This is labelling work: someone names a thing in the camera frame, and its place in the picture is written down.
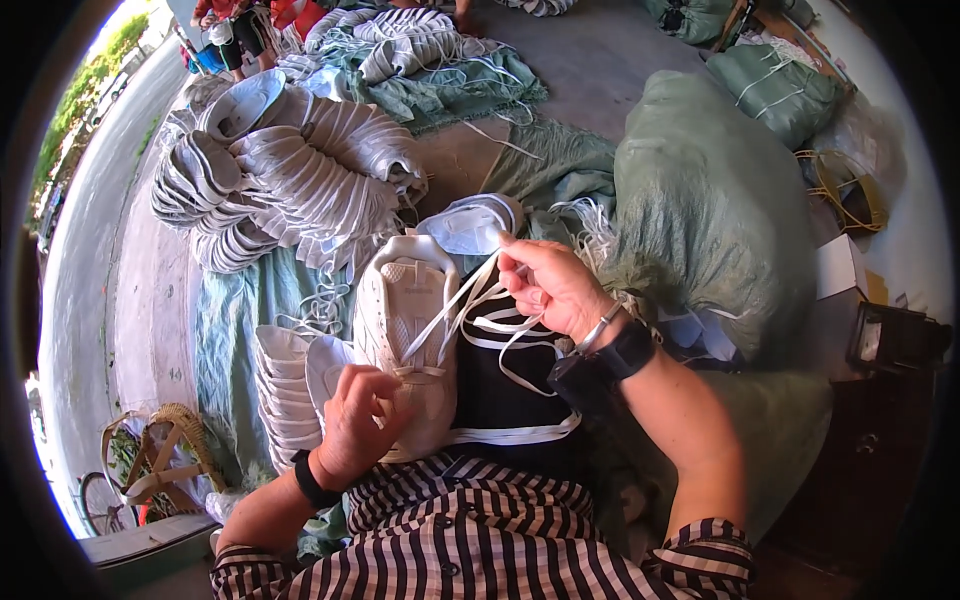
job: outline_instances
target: tree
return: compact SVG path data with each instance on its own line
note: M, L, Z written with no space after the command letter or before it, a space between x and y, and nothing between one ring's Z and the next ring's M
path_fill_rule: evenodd
M140 47L140 38L143 32L150 26L150 16L145 12L132 16L129 21L124 23L120 29L113 32L110 40L107 42L107 49L104 54L110 59L115 60L115 68L120 67L120 61L132 50L136 48L143 54L143 48Z
M33 181L33 202L48 183L53 182L52 172L62 154L63 139L74 128L79 127L89 110L93 108L99 96L97 88L103 81L120 70L124 57L134 48L141 53L140 38L150 25L150 16L145 12L133 16L110 36L105 50L91 58L84 59L81 66L63 92L54 118L50 121L47 133L40 145L40 154L36 161Z

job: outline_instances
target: leg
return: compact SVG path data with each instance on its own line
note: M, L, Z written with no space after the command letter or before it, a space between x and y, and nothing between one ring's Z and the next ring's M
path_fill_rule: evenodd
M479 31L468 17L471 1L456 0L457 9L453 12L453 24L457 26L457 31L465 36L479 36Z
M250 51L260 67L260 71L274 68L274 57L267 51L267 44L255 22L253 11L246 11L233 21L233 35L243 47Z
M233 40L229 44L218 47L220 48L220 58L223 59L224 64L227 66L227 71L233 75L233 80L235 82L243 81L244 74L243 71L240 70L240 67L243 66L243 57L240 54L240 42L237 41L236 36L233 37Z

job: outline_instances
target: wrist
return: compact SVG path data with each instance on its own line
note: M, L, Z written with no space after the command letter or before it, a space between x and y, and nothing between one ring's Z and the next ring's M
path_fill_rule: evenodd
M616 311L616 314L613 315L613 318L606 327L600 331L600 334L597 335L596 339L589 345L586 350L586 354L593 354L600 348L607 346L610 342L616 339L616 336L623 330L623 326L629 323L633 317L630 316L623 308L620 308Z
M582 344L593 328L610 312L614 304L616 304L616 300L603 292L594 295L592 300L584 302L585 308L581 312L581 317L569 333L573 343L577 346Z
M310 472L313 473L313 478L320 484L320 487L327 492L345 492L350 482L324 466L323 447L323 444L317 446L307 457Z

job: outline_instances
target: cardboard box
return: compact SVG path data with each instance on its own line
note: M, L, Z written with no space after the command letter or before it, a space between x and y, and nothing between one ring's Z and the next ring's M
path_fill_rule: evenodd
M863 252L847 233L817 249L817 300L856 289L862 300L889 304L883 277L865 266Z

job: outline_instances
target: black pants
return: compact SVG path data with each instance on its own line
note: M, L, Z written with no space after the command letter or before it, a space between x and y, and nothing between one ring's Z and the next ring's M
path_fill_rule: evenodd
M496 281L496 276L491 276L493 281ZM515 305L510 297L488 300L471 310L468 318L473 320L494 310ZM524 319L517 317L515 321L522 323ZM538 325L537 329L546 330L542 325ZM490 333L470 324L465 324L464 330L480 339L499 342L510 339L509 335ZM538 339L554 341L559 337L555 335ZM505 429L556 425L570 416L570 407L561 397L541 396L503 374L497 362L498 354L499 350L477 347L462 337L457 340L457 414L452 428ZM546 377L554 362L554 350L545 346L508 349L503 356L503 364L507 369L547 393L552 390ZM451 456L484 458L504 467L571 481L589 490L595 487L590 466L593 443L582 424L566 437L553 442L524 445L456 444L444 451Z
M253 20L253 11L238 16L233 21L233 39L229 44L220 46L220 57L227 65L227 71L235 71L243 66L243 50L248 50L256 58L266 49L259 25L254 24Z

